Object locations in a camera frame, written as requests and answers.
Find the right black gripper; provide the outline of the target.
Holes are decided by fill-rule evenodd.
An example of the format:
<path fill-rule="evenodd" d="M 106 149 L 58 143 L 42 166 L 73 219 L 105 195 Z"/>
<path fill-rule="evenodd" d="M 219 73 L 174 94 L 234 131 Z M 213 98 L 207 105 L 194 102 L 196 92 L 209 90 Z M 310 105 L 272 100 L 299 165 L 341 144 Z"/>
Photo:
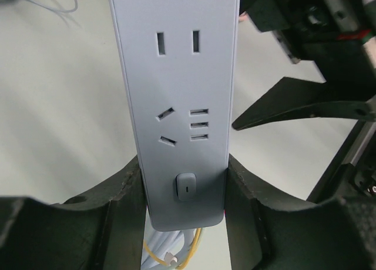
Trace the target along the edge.
<path fill-rule="evenodd" d="M 244 111 L 233 129 L 308 118 L 355 125 L 308 196 L 375 197 L 375 0 L 240 0 L 260 32 L 289 60 L 312 61 L 323 82 L 284 77 Z"/>

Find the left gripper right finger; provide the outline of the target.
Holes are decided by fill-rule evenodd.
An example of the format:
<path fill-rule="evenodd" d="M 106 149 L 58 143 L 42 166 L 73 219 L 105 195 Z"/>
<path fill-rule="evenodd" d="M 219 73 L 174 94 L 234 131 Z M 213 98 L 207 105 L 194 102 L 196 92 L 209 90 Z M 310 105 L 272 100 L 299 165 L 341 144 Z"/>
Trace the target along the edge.
<path fill-rule="evenodd" d="M 308 202 L 230 157 L 225 216 L 233 269 L 375 268 L 373 198 Z"/>

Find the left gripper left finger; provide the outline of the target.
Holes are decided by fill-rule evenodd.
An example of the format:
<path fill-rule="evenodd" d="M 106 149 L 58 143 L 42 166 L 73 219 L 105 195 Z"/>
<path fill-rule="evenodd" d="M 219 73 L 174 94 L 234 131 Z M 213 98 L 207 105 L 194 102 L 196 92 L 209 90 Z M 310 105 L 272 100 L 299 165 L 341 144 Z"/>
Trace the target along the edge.
<path fill-rule="evenodd" d="M 2 269 L 139 269 L 146 201 L 137 159 L 62 204 L 1 198 Z"/>

